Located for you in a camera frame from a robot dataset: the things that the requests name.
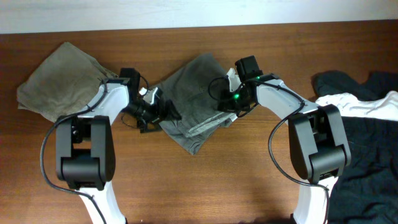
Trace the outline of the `grey-green shorts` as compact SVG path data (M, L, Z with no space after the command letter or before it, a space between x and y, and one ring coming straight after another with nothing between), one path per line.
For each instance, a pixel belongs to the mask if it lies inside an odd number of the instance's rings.
M212 54L202 54L168 79L156 85L165 100L171 100L180 120L160 122L160 127L191 155L195 155L205 141L219 127L228 127L237 116L217 110L221 90L228 90L225 81L216 81L227 72Z

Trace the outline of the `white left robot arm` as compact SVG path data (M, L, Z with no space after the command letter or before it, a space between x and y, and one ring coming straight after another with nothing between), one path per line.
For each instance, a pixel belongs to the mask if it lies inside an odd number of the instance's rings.
M141 88L140 80L137 70L122 68L117 78L101 82L85 108L60 117L56 125L57 177L81 197L93 223L127 222L112 185L116 155L111 125L118 114L135 117L141 133L160 130L161 121L182 118L159 88Z

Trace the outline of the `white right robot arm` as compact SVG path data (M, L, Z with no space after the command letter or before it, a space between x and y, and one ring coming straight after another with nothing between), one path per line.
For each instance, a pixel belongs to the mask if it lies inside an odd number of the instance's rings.
M267 142L271 161L279 172L299 184L299 196L290 216L293 223L327 223L333 186L351 164L351 151L343 119L335 105L320 106L286 86L277 75L265 75L255 56L241 58L224 77L229 88L221 92L218 110L241 118L262 106L280 121ZM277 163L271 139L287 124L289 151L297 178Z

